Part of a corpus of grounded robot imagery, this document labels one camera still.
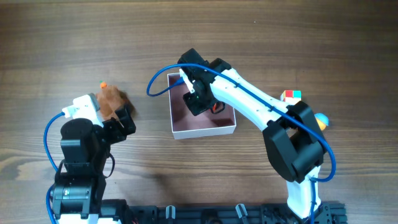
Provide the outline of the colourful puzzle cube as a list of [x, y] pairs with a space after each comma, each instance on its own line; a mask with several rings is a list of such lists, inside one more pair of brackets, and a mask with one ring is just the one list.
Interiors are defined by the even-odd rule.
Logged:
[[280, 100], [290, 105], [295, 105], [302, 99], [300, 90], [284, 90], [280, 96]]

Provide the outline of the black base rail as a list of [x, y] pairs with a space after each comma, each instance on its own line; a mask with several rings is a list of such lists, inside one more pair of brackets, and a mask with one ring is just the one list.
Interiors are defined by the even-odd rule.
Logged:
[[285, 224], [310, 223], [309, 217], [300, 218], [286, 203], [267, 203], [257, 206], [235, 205], [215, 207], [129, 206], [124, 200], [105, 200], [99, 222], [139, 224]]

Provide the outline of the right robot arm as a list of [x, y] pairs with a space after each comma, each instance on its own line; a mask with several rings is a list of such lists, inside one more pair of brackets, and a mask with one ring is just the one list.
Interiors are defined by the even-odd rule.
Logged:
[[191, 113], [225, 103], [254, 123], [262, 131], [271, 166], [287, 182], [287, 206], [298, 218], [311, 218], [320, 204], [318, 173], [330, 147], [309, 105], [277, 100], [224, 60], [209, 62], [195, 49], [185, 52], [177, 64], [188, 85], [183, 100]]

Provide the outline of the orange duck toy blue cap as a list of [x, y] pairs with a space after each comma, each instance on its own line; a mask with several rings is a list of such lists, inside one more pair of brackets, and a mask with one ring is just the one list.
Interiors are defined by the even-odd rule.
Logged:
[[326, 115], [323, 113], [316, 113], [315, 114], [316, 121], [320, 127], [320, 129], [323, 131], [327, 126], [329, 126], [329, 119]]

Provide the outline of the brown plush toy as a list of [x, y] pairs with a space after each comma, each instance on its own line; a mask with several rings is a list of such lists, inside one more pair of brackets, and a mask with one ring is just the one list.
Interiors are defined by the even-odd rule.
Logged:
[[106, 82], [101, 82], [100, 88], [101, 91], [96, 94], [96, 99], [100, 107], [99, 112], [104, 120], [118, 119], [115, 111], [124, 105], [128, 105], [131, 116], [135, 116], [135, 107], [126, 92], [119, 90], [116, 85], [108, 85]]

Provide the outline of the pink white open box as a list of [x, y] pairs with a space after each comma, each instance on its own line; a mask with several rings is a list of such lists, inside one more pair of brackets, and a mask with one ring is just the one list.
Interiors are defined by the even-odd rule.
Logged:
[[236, 129], [235, 110], [230, 105], [213, 114], [207, 110], [197, 116], [187, 108], [183, 95], [188, 92], [186, 84], [169, 90], [170, 120], [174, 139], [200, 138], [233, 134]]

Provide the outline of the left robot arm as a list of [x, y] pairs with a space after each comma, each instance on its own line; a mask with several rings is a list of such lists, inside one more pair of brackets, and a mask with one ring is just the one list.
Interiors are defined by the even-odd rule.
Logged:
[[64, 155], [46, 194], [47, 212], [52, 223], [136, 223], [134, 213], [121, 199], [104, 200], [107, 159], [111, 145], [135, 133], [129, 105], [101, 126], [86, 118], [65, 123], [60, 132]]

